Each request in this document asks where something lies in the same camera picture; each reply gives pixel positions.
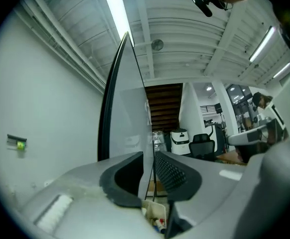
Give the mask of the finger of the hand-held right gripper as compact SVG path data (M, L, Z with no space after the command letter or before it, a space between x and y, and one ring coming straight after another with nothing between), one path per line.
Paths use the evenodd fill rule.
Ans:
M252 145L262 140L265 140L268 136L267 126L262 125L257 128L231 135L228 137L228 145L231 146L243 146Z

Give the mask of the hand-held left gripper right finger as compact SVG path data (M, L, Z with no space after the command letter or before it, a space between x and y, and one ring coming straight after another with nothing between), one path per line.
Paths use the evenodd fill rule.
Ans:
M155 172L167 192L170 211L165 238L171 239L206 220L231 194L245 167L155 153Z

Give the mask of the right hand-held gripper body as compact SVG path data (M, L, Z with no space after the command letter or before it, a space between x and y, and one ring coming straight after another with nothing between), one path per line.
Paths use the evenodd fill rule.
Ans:
M258 123L259 126L266 126L267 133L264 133L264 129L262 133L267 136L267 144L276 144L289 138L286 124L273 103L268 103L263 108L258 115Z

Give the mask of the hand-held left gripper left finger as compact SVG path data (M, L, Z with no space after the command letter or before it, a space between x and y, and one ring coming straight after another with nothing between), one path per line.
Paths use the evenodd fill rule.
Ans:
M142 212L153 162L134 152L74 168L23 207L19 226L31 239L157 239Z

